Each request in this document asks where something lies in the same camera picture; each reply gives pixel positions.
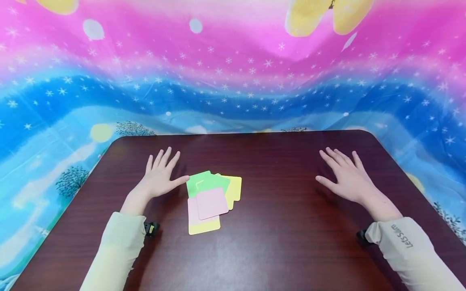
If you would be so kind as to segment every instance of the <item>wooden table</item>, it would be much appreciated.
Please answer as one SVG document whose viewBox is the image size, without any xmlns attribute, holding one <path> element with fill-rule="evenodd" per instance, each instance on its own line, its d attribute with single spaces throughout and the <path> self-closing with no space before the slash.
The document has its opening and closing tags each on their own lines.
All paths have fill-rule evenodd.
<svg viewBox="0 0 466 291">
<path fill-rule="evenodd" d="M 146 215 L 162 233 L 146 239 L 126 290 L 405 290 L 376 246 L 356 242 L 372 222 L 366 211 L 315 181 L 333 176 L 318 153 L 326 146 L 357 150 L 376 186 L 424 228 L 466 284 L 466 248 L 379 142 L 352 130 L 120 138 L 13 291 L 78 290 L 111 213 L 143 176 L 148 155 L 168 146 L 182 153 L 174 175 L 241 176 L 241 200 L 221 216 L 220 230 L 190 236 L 186 187 L 154 199 Z"/>
</svg>

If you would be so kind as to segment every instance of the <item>colorful backdrop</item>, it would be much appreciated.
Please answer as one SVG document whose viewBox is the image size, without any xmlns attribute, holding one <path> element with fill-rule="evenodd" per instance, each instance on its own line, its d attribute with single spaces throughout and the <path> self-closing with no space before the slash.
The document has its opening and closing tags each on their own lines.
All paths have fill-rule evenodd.
<svg viewBox="0 0 466 291">
<path fill-rule="evenodd" d="M 126 135 L 366 130 L 466 243 L 465 43 L 460 0 L 7 0 L 0 290 Z"/>
</svg>

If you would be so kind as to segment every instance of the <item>pink card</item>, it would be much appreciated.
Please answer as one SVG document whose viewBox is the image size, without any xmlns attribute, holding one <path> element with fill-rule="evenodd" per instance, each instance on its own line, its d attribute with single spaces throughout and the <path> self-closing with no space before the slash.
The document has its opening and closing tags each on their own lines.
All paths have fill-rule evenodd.
<svg viewBox="0 0 466 291">
<path fill-rule="evenodd" d="M 196 195 L 199 219 L 214 217 L 228 212 L 225 193 L 222 188 L 199 192 Z"/>
<path fill-rule="evenodd" d="M 215 221 L 219 216 L 214 216 L 208 219 L 200 220 L 198 213 L 198 203 L 196 197 L 188 198 L 188 221 L 189 225 L 198 225 L 201 223 L 206 223 L 210 221 Z"/>
</svg>

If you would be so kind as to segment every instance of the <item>left hand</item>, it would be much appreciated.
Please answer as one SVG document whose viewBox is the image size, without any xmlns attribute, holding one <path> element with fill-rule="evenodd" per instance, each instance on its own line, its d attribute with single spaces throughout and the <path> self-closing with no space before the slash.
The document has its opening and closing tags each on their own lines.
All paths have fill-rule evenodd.
<svg viewBox="0 0 466 291">
<path fill-rule="evenodd" d="M 170 154 L 171 147 L 168 147 L 165 154 L 164 150 L 161 149 L 155 160 L 150 155 L 146 164 L 145 175 L 132 192 L 138 192 L 140 195 L 151 199 L 166 194 L 186 183 L 189 180 L 189 176 L 182 176 L 170 181 L 171 172 L 178 162 L 180 152 L 177 152 L 171 161 L 168 162 Z"/>
</svg>

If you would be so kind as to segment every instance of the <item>beige sleeve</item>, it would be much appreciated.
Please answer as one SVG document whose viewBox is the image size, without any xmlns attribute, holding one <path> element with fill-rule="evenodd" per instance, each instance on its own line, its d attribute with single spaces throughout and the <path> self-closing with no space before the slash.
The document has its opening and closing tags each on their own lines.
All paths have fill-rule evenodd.
<svg viewBox="0 0 466 291">
<path fill-rule="evenodd" d="M 80 291 L 123 290 L 126 278 L 144 246 L 144 216 L 114 212 Z"/>
<path fill-rule="evenodd" d="M 375 222 L 367 229 L 366 239 L 378 244 L 384 258 L 410 291 L 465 290 L 412 218 Z"/>
</svg>

